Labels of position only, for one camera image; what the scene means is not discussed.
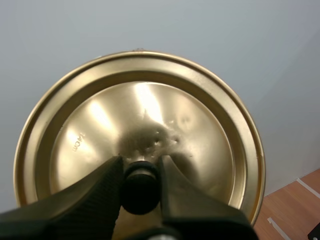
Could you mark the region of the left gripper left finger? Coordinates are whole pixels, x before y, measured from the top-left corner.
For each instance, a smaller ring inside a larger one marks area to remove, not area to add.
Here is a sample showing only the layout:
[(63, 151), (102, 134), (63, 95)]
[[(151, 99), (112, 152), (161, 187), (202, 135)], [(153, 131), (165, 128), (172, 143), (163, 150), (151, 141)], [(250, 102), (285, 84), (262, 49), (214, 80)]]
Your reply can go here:
[(121, 201), (124, 161), (115, 156), (49, 197), (0, 215), (2, 240), (112, 238)]

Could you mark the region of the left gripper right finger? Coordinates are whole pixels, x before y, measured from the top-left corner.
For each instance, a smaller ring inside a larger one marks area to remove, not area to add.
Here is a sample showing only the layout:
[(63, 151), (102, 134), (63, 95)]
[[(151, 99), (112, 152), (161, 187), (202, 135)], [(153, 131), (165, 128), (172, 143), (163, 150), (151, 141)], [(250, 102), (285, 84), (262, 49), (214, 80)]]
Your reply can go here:
[(195, 187), (170, 156), (162, 156), (157, 167), (161, 180), (162, 222), (179, 232), (182, 239), (258, 239), (241, 210), (216, 200)]

